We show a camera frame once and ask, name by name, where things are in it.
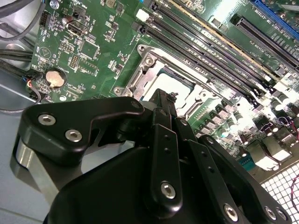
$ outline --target electrolytic capacitor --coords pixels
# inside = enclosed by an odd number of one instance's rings
[[[240,135],[240,139],[241,139],[241,142],[244,144],[244,145],[248,145],[248,141],[247,141],[247,138],[245,135],[241,134]]]
[[[61,22],[64,25],[67,25],[68,23],[74,21],[74,18],[70,15],[66,15],[64,18],[62,18]]]

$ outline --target mounting screw hole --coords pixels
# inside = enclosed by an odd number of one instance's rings
[[[165,148],[164,151],[167,153],[167,154],[170,154],[171,153],[171,150],[169,148]]]
[[[212,167],[207,168],[212,174],[215,173],[215,170]]]
[[[204,157],[207,157],[207,154],[205,152],[201,152],[201,154],[204,156]]]

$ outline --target screw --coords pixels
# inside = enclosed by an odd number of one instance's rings
[[[282,217],[283,220],[287,220],[286,215],[280,210],[279,208],[276,208],[277,213]]]
[[[214,141],[213,141],[213,139],[211,139],[211,138],[207,137],[207,138],[206,138],[206,140],[207,140],[209,143],[211,143],[211,144],[214,144]]]
[[[185,126],[188,125],[187,121],[185,121],[184,119],[181,119],[181,123],[182,123],[183,125],[185,125]]]
[[[140,108],[139,104],[136,101],[131,101],[131,104],[132,104],[133,107],[135,107],[137,109]]]
[[[58,1],[56,1],[56,0],[51,0],[51,1],[50,1],[50,6],[51,6],[51,8],[53,8],[54,10],[59,9],[59,3],[58,3]]]
[[[276,215],[274,214],[274,212],[268,207],[268,206],[265,206],[265,211],[266,211],[266,214],[273,220],[276,220]]]
[[[144,62],[147,66],[152,66],[154,64],[154,60],[151,57],[147,57]]]
[[[42,114],[38,117],[38,122],[42,125],[51,126],[56,123],[56,119],[49,114]]]
[[[161,192],[165,195],[165,197],[169,199],[173,199],[176,196],[176,191],[173,186],[169,183],[161,184]]]
[[[234,222],[238,221],[238,214],[236,213],[236,211],[233,209],[232,206],[230,206],[229,204],[225,204],[224,211],[232,221]]]
[[[74,129],[66,131],[65,137],[72,142],[79,142],[82,139],[81,133]]]

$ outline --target black ram slot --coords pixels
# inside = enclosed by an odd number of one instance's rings
[[[215,58],[213,55],[209,54],[208,52],[202,51],[197,45],[193,44],[192,41],[187,39],[184,35],[179,33],[175,28],[169,26],[167,23],[165,23],[162,20],[154,20],[153,25],[156,27],[160,27],[164,29],[167,33],[171,34],[172,36],[178,38],[180,41],[182,41],[184,44],[186,44],[193,52],[195,52],[198,55],[201,55],[201,57],[207,61],[208,63],[212,64],[215,67],[218,67],[218,70],[225,76],[233,76],[236,80],[239,80],[239,82],[246,87],[249,91],[256,90],[258,94],[262,94],[262,92],[259,89],[256,89],[255,86],[252,83],[248,83],[248,81],[242,77],[239,76],[235,71],[233,71],[230,67],[225,65],[223,62],[219,61],[217,58]]]
[[[185,48],[183,48],[181,45],[176,44],[171,39],[167,38],[163,34],[157,32],[156,30],[149,28],[147,34],[151,36],[154,39],[157,39],[161,43],[165,44],[166,46],[170,47],[171,49],[175,50],[176,52],[183,55],[189,62],[196,64],[198,68],[200,68],[202,71],[204,71],[207,74],[211,74],[213,78],[219,80],[220,82],[223,82],[226,84],[229,88],[232,90],[240,93],[246,98],[251,98],[251,96],[243,90],[240,86],[238,86],[236,83],[234,83],[232,80],[229,81],[228,79],[225,79],[221,74],[218,74],[216,71],[213,71],[209,67],[202,67],[202,62],[199,61],[198,58],[196,58],[194,55],[186,51]]]
[[[190,26],[188,23],[186,23],[185,21],[183,21],[182,19],[180,19],[172,11],[170,11],[169,9],[161,6],[159,12],[162,15],[167,16],[170,20],[172,20],[174,23],[176,23],[182,29],[188,31],[190,34],[192,34],[193,36],[197,37],[203,43],[205,43],[208,46],[210,46],[211,48],[215,49],[219,54],[222,54],[222,55],[226,56],[227,58],[229,58],[238,67],[238,69],[240,69],[241,71],[243,71],[246,75],[248,75],[249,77],[251,77],[257,83],[264,82],[264,80],[262,80],[261,77],[258,74],[256,74],[254,71],[251,70],[251,68],[247,67],[243,63],[239,63],[239,61],[237,59],[235,59],[233,56],[231,56],[229,53],[227,53],[224,49],[222,49],[221,47],[219,47],[213,41],[211,41],[210,39],[206,38],[204,35],[202,35],[199,31],[197,31],[195,28],[193,28],[192,26]],[[235,54],[238,54],[231,47],[229,47],[226,43],[224,43],[224,42],[222,42],[220,40],[218,40],[218,41],[221,42],[222,45],[224,45],[226,48],[231,49]]]
[[[232,18],[232,23],[255,43],[260,45],[260,47],[267,50],[291,69],[295,70],[299,66],[299,61],[295,57],[278,46],[273,40],[267,37],[262,31],[244,17],[235,15]]]

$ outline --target wire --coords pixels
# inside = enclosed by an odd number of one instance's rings
[[[22,8],[29,3],[33,2],[33,0],[16,0],[12,3],[0,7],[0,19],[6,16],[9,16]]]
[[[292,205],[296,209],[297,212],[299,212],[299,211],[298,211],[298,208],[297,208],[297,206],[294,202],[294,186],[295,186],[295,182],[298,178],[299,178],[299,174],[293,179],[293,182],[292,182],[292,185],[291,185],[291,202],[292,202]]]
[[[16,56],[16,55],[2,55],[0,54],[1,59],[19,61],[19,62],[31,62],[31,57],[23,57],[23,56]]]
[[[23,32],[21,32],[20,34],[18,34],[16,36],[12,36],[12,37],[0,36],[0,40],[2,40],[2,41],[17,41],[17,40],[23,38],[25,35],[27,35],[30,32],[30,30],[34,27],[34,25],[40,19],[45,7],[46,7],[46,4],[44,2],[41,2],[35,17],[33,18],[31,23],[28,25],[28,27]]]
[[[12,28],[11,26],[9,26],[7,23],[4,22],[0,23],[0,29],[14,36],[20,34],[19,31],[15,30],[14,28]],[[19,39],[19,41],[29,49],[34,49],[34,45],[30,43],[30,41],[28,41],[25,37]]]
[[[33,52],[14,49],[0,49],[0,55],[33,56]]]
[[[34,87],[32,86],[31,84],[31,80],[27,81],[27,86],[37,95],[37,100],[36,102],[33,104],[33,105],[36,105],[38,104],[41,100],[42,100],[42,96],[41,94],[39,93],[39,91]],[[14,114],[14,113],[21,113],[25,110],[26,108],[24,109],[19,109],[19,110],[6,110],[6,109],[0,109],[0,112],[2,113],[7,113],[7,114]]]

